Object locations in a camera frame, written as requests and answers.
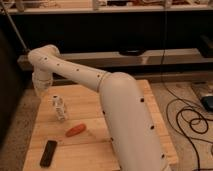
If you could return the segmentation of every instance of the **cable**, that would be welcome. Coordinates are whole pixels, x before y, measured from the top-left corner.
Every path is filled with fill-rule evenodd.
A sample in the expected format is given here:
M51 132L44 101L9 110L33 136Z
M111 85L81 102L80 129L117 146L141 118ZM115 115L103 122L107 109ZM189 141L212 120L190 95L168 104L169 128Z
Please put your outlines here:
M197 159L197 169L193 170L193 171L207 171L207 170L211 170L213 171L213 168L201 168L200 166L200 155L199 155L199 152L194 144L194 142L192 140L197 140L197 141L203 141L203 142L206 142L206 143L210 143L212 146L211 146L211 154L213 155L213 142L212 141L209 141L209 140L205 140L205 139L202 139L202 138L196 138L196 137L191 137L191 136L188 136L187 133L185 132L185 130L181 127L181 124L180 124L180 116L181 118L183 119L183 121L185 121L189 128L196 134L205 134L208 132L209 130L209 124L208 122L212 122L213 119L208 119L208 118L205 118L201 112L204 111L203 107L200 106L199 104L193 102L193 101L190 101L188 99L183 99L183 98L180 98L179 96L177 96L175 93L173 93L165 84L164 82L164 79L163 79L163 63L164 63L164 60L165 60L165 53L166 53L166 43L167 43L167 33L168 33L168 24L167 24L167 11L166 11L166 7L164 8L164 14L165 14L165 21L164 21L164 40L163 40L163 54L162 54L162 57L161 57L161 61L160 61L160 79L161 79L161 83L163 85L163 87L165 88L166 91L168 91L173 97L175 97L175 99L171 100L167 106L166 106L166 117L167 117L167 120L168 120L168 123L169 125L172 127L172 129L177 132L179 135L185 137L188 142L191 144L195 154L196 154L196 159ZM185 104L185 106L183 106L177 113L175 113L175 121L176 121L176 124L179 128L179 130L177 130L171 123L170 121L170 118L169 118L169 107L171 104L177 102L177 101L180 101L182 102L183 104ZM192 118L191 120L187 120L185 117L184 117L184 112L192 112L194 113L197 117L194 117ZM204 125L205 125L205 128L204 130L197 130L194 128L195 125L198 125L200 124L201 122L204 122Z
M8 20L9 20L9 22L10 22L13 30L15 31L15 33L16 33L16 35L17 35L17 37L18 37L18 39L19 39L22 47L24 48L24 52L26 52L26 53L29 52L29 49L27 48L27 46L26 46L23 38L21 37L21 34L20 34L18 28L16 27L16 25L15 25L12 17L10 16L9 12L7 11L7 9L6 9L5 5L4 5L3 0L0 0L0 4L1 4L2 9L4 10L4 13L6 14L6 16L7 16Z

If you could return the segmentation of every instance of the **electrical cord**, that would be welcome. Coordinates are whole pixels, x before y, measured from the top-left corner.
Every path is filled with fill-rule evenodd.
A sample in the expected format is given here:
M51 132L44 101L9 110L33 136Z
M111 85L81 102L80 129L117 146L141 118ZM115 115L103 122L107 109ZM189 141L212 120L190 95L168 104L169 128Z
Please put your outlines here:
M202 106L200 106L199 104L191 101L191 100L188 100L188 99L183 99L183 98L180 98L179 96L177 96L175 93L173 93L168 87L167 85L165 84L164 82L164 79L163 79L163 63L165 61L165 53L166 53L166 43L167 43L167 33L168 33L168 28L167 28L167 11L166 11L166 8L164 8L164 14L165 14L165 23L164 23L164 40L163 40L163 54L162 54L162 57L161 57L161 61L160 61L160 79L161 79L161 83L163 85L163 87L165 88L166 91L168 91L173 97L175 97L175 99L171 100L167 106L166 106L166 117L167 117L167 120L168 120L168 123L169 125L171 126L171 128L177 132L179 135L185 137L188 142L191 144L194 152L195 152L195 155L196 155L196 159L197 159L197 169L194 169L193 171L213 171L213 168L201 168L201 162L200 162L200 155L199 155L199 152L194 144L194 142L192 140L197 140L197 141L202 141L202 142L205 142L205 143L209 143L211 144L211 154L213 156L213 141L210 141L210 140L206 140L206 139L202 139L202 138L197 138L197 137L191 137L191 136L188 136L187 133L185 132L185 130L183 129L183 127L181 126L180 124L180 117L182 118L183 121L185 121L189 128L191 129L192 132L198 134L198 135L204 135L208 132L209 130L209 123L208 122L213 122L213 119L208 119L206 117L204 117L202 115L202 113L205 111L203 109ZM178 129L176 129L173 124L171 123L171 120L169 118L170 116L170 113L169 113L169 108L170 106L175 103L175 102L182 102L185 106L183 106L177 113L175 113L175 121L176 121L176 124L178 126ZM189 121L184 117L184 113L185 112L191 112L193 114L196 115L196 117L193 117L192 119L190 119ZM196 128L194 128L195 125L198 125L200 123L204 123L204 130L197 130Z

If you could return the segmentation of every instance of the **floor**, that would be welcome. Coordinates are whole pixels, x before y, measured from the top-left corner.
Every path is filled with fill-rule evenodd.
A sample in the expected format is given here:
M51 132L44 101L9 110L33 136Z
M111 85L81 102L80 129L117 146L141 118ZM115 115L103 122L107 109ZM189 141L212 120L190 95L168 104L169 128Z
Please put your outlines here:
M198 99L190 88L190 83L177 82L167 83L166 85L169 90L174 92L179 97L198 102ZM166 120L165 107L169 101L174 99L174 97L167 90L165 90L162 83L152 83L151 87L179 156L180 162L176 166L172 166L173 170L192 171L196 169L196 156L191 145L185 138L173 131ZM175 112L177 112L182 105L182 103L177 103L173 105L171 110L171 116L173 115L174 117ZM0 171L22 170L38 106L39 99L35 96L34 91L32 89L27 89L18 105L17 111L12 120L12 124L6 136L4 146L0 151ZM204 113L204 116L213 119L213 116L209 113ZM192 118L193 114L187 113L185 117L186 119ZM202 136L197 136L191 131L189 131L189 127L185 124L183 124L183 127L187 130L186 132L188 135L193 135L199 138L205 138L210 141L213 141L213 124L209 125L209 132ZM195 144L200 153L201 167L213 168L211 144L203 142L195 142Z

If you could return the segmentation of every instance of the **small white object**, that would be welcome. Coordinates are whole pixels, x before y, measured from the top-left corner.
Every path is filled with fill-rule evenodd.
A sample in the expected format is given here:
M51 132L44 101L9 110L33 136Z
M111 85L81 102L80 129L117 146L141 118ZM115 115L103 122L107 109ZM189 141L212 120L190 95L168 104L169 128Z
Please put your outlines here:
M58 95L54 95L52 98L52 101L53 101L53 107L56 110L56 116L58 120L59 121L67 120L68 115L67 115L66 106L63 99Z

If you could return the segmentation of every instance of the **wooden board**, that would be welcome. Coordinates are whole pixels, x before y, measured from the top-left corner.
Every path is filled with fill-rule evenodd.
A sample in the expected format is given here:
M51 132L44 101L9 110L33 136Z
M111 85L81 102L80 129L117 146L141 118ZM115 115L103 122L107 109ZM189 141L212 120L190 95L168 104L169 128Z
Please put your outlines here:
M178 162L161 113L146 80L138 81L144 92L145 102L152 115L170 164ZM52 96L63 97L67 106L69 120L57 121ZM74 137L66 138L65 132L76 124L85 123L87 130ZM25 171L47 170L39 166L47 140L57 140L51 171L115 171L119 170L117 158L111 146L109 132L103 118L97 93L80 85L51 87L41 100L34 131L27 152Z

